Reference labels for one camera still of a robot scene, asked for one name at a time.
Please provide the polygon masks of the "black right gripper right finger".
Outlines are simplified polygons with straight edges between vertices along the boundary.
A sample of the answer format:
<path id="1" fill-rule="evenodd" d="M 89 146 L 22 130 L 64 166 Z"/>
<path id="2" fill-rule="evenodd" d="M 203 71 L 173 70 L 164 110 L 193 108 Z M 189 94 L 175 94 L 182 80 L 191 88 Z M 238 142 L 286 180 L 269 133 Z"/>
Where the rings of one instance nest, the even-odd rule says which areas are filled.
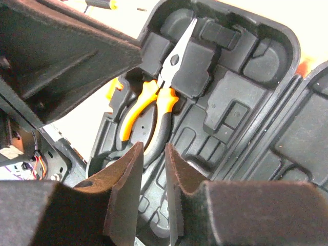
<path id="1" fill-rule="evenodd" d="M 309 182 L 210 181 L 167 144 L 171 245 L 327 245 L 327 200 Z"/>

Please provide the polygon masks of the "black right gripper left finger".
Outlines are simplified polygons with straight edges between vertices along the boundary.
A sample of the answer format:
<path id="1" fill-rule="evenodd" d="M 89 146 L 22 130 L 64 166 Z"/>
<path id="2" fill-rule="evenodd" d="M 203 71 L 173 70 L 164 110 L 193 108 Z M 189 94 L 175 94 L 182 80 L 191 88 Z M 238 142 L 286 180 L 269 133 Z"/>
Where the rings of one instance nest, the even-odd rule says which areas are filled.
<path id="1" fill-rule="evenodd" d="M 133 245 L 142 142 L 71 188 L 57 181 L 1 182 L 1 245 Z"/>

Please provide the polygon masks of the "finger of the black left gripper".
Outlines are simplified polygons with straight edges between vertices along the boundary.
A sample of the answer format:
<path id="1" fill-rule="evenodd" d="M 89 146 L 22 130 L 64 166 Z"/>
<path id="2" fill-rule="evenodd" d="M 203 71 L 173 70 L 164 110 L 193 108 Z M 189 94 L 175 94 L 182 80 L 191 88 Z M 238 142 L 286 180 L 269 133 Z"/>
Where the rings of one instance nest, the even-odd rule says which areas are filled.
<path id="1" fill-rule="evenodd" d="M 41 128 L 141 63 L 137 41 L 67 5 L 1 5 L 1 110 Z"/>

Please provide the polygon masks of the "black orange handled screwdriver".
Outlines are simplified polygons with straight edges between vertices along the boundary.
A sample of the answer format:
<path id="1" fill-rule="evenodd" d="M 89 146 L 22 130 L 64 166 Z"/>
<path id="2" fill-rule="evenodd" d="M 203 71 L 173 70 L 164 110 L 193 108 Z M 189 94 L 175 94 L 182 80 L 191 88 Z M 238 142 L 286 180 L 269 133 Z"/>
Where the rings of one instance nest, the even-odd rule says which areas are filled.
<path id="1" fill-rule="evenodd" d="M 85 0 L 88 6 L 98 7 L 109 10 L 116 10 L 118 8 L 115 0 Z"/>

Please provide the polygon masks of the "orange handled needle nose pliers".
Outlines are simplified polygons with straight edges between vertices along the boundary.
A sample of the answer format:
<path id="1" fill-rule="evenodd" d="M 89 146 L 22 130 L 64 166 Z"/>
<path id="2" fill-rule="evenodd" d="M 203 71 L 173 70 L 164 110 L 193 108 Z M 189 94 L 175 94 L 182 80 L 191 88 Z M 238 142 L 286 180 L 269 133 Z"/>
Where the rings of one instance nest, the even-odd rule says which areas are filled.
<path id="1" fill-rule="evenodd" d="M 149 145 L 143 153 L 144 166 L 151 164 L 161 154 L 169 140 L 172 127 L 172 110 L 179 100 L 175 90 L 172 88 L 172 80 L 180 70 L 188 42 L 196 24 L 197 18 L 193 18 L 176 46 L 163 62 L 157 80 L 145 81 L 143 83 L 142 92 L 122 122 L 119 139 L 125 142 L 129 140 L 134 122 L 140 113 L 150 103 L 156 102 L 156 125 Z"/>

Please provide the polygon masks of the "black plastic tool case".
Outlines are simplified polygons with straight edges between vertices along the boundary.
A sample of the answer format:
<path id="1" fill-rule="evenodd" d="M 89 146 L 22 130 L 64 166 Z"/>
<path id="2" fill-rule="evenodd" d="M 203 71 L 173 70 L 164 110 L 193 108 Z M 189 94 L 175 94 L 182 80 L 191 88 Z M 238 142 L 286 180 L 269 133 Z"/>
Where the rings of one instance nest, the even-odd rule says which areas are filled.
<path id="1" fill-rule="evenodd" d="M 309 182 L 327 200 L 327 62 L 299 72 L 300 44 L 273 20 L 218 1 L 160 1 L 138 40 L 142 63 L 119 76 L 112 114 L 104 114 L 87 174 L 120 159 L 153 135 L 153 102 L 119 139 L 142 84 L 197 18 L 180 70 L 172 80 L 179 101 L 161 154 L 143 166 L 133 245 L 171 245 L 166 178 L 167 144 L 210 181 Z"/>

